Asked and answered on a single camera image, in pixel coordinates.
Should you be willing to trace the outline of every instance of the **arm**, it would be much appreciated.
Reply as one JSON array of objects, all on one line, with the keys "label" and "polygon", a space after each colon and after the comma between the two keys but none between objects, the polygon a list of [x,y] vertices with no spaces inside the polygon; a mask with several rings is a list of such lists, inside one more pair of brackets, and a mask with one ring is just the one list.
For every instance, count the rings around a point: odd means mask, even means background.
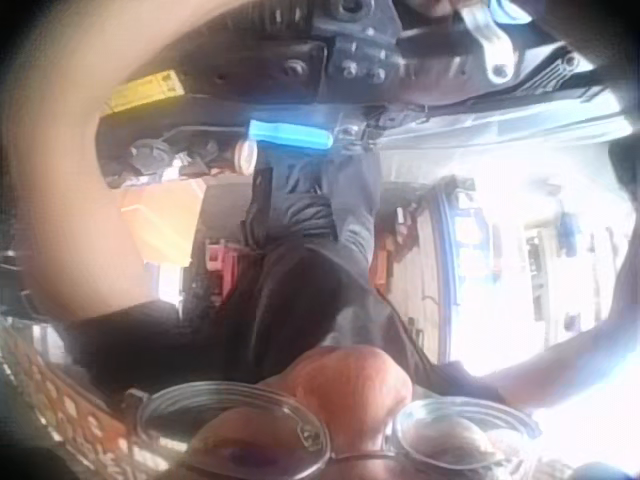
[{"label": "arm", "polygon": [[639,269],[640,223],[636,223],[608,320],[484,380],[507,403],[524,410],[553,406],[605,380],[639,345]]},{"label": "arm", "polygon": [[97,163],[113,89],[162,47],[242,0],[60,2],[16,58],[3,138],[31,288],[51,315],[80,320],[153,299],[142,259]]}]

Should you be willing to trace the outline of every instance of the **eyeglass frame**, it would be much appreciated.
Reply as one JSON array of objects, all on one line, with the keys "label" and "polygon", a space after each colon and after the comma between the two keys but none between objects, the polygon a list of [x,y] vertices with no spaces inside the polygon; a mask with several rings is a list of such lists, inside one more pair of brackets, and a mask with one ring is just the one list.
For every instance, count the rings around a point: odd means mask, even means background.
[{"label": "eyeglass frame", "polygon": [[[338,464],[342,462],[349,462],[349,461],[366,461],[366,460],[402,461],[404,460],[407,463],[411,464],[412,467],[415,468],[417,471],[421,471],[421,469],[418,468],[418,465],[424,465],[424,466],[431,466],[438,469],[462,472],[462,471],[470,471],[470,470],[479,470],[487,467],[500,466],[501,464],[504,464],[508,460],[515,458],[515,457],[503,456],[501,458],[494,458],[491,460],[487,460],[487,461],[472,464],[472,465],[455,466],[455,465],[449,465],[442,462],[438,462],[430,458],[426,458],[423,455],[420,455],[418,452],[415,452],[405,442],[402,441],[402,434],[400,433],[401,430],[398,426],[398,422],[402,413],[407,411],[407,409],[423,404],[424,402],[430,401],[430,400],[439,399],[439,400],[454,401],[454,402],[455,401],[471,401],[475,404],[485,405],[487,407],[491,407],[494,409],[497,407],[500,410],[508,411],[510,414],[521,419],[524,423],[526,423],[529,427],[531,427],[533,433],[527,434],[527,437],[529,439],[534,439],[541,434],[539,428],[537,427],[537,425],[535,425],[532,419],[527,417],[525,414],[517,410],[514,410],[510,407],[507,407],[505,405],[500,405],[498,403],[490,402],[487,400],[471,399],[467,397],[440,397],[433,394],[433,398],[413,400],[408,405],[403,407],[402,410],[400,410],[400,412],[394,415],[393,420],[389,423],[389,426],[385,429],[384,444],[382,446],[382,449],[364,451],[364,452],[344,453],[344,454],[336,455],[335,452],[333,452],[332,445],[331,445],[331,437],[325,423],[321,419],[319,419],[316,415],[309,412],[303,405],[298,403],[297,400],[291,397],[290,395],[287,395],[282,392],[277,392],[269,388],[261,387],[258,385],[251,385],[251,384],[245,384],[240,382],[202,381],[202,382],[190,382],[190,383],[176,385],[176,386],[161,390],[153,395],[149,395],[137,389],[130,389],[129,391],[127,391],[127,393],[125,394],[125,412],[129,412],[129,414],[127,415],[128,421],[126,421],[125,423],[127,424],[127,427],[130,430],[130,432],[133,433],[133,438],[137,438],[139,440],[142,440],[145,444],[149,446],[158,448],[159,445],[157,441],[154,440],[152,436],[149,435],[145,431],[145,428],[143,427],[144,423],[148,420],[149,417],[151,417],[152,413],[157,414],[157,411],[154,412],[153,410],[151,410],[151,405],[153,405],[154,401],[158,401],[158,399],[163,396],[170,395],[173,392],[183,391],[189,387],[191,388],[212,387],[212,388],[222,388],[222,389],[235,389],[236,392],[244,391],[245,393],[249,393],[249,395],[257,394],[257,395],[260,395],[260,400],[268,399],[268,400],[271,400],[272,402],[277,402],[277,405],[275,406],[282,408],[288,414],[292,414],[292,411],[298,410],[303,415],[305,415],[308,419],[310,419],[312,422],[315,422],[316,424],[315,427],[320,431],[322,440],[324,442],[324,454],[320,459],[315,461],[315,463],[311,467],[309,467],[307,470],[300,472],[295,476],[287,477],[287,480],[304,480],[306,478],[312,478],[313,475],[323,471],[329,465]],[[238,404],[235,407],[230,407],[230,409],[240,408],[242,406],[243,405]],[[300,427],[304,426],[305,424],[301,421],[301,419],[297,415],[293,415],[293,416],[299,423],[298,435],[300,436],[300,440],[305,447],[309,448],[303,440],[304,434],[299,431]],[[387,443],[387,440],[390,437],[392,439],[396,439],[397,441],[399,441],[400,449],[398,449],[394,445]],[[187,468],[188,470],[195,469],[195,470],[201,471],[201,473],[199,474],[202,474],[205,477],[207,477],[208,475],[228,475],[228,474],[221,474],[219,472],[212,471],[211,469],[202,465],[197,465],[196,463],[193,462],[193,460],[185,461],[180,459],[176,462],[175,466]],[[231,478],[237,478],[238,480],[251,480],[242,476],[231,477]]]}]

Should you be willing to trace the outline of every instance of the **orange object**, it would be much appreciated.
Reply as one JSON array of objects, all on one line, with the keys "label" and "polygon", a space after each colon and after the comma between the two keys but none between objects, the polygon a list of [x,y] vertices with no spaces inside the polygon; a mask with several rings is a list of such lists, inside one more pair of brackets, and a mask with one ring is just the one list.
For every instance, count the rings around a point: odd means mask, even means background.
[{"label": "orange object", "polygon": [[205,188],[195,179],[115,191],[145,262],[189,265]]}]

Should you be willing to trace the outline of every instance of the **bolt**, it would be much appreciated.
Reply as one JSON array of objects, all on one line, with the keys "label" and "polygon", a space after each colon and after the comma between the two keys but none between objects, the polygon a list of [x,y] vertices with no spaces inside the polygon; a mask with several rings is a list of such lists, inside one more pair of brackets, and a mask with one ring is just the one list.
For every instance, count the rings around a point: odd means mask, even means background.
[{"label": "bolt", "polygon": [[570,53],[569,55],[564,57],[564,65],[569,70],[573,70],[574,68],[576,68],[578,66],[578,63],[579,63],[578,57],[573,53]]},{"label": "bolt", "polygon": [[342,75],[344,78],[355,78],[358,74],[358,64],[353,60],[342,62]]},{"label": "bolt", "polygon": [[354,139],[356,138],[357,133],[358,127],[355,125],[345,125],[339,130],[339,136],[342,138]]},{"label": "bolt", "polygon": [[369,80],[371,83],[380,84],[387,78],[387,72],[383,68],[374,68],[369,72]]},{"label": "bolt", "polygon": [[498,64],[493,66],[491,73],[493,73],[496,78],[504,80],[509,76],[509,69],[506,65]]},{"label": "bolt", "polygon": [[295,58],[287,60],[284,62],[284,74],[291,78],[304,77],[307,74],[307,64]]}]

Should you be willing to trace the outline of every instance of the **metal bracket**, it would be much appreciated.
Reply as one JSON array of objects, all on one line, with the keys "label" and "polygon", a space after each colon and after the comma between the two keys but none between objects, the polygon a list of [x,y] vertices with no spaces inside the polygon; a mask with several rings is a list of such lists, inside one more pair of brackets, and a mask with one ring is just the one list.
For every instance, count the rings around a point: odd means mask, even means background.
[{"label": "metal bracket", "polygon": [[476,3],[459,7],[458,12],[471,34],[482,45],[489,81],[498,85],[511,80],[516,68],[513,44],[493,21],[489,7]]}]

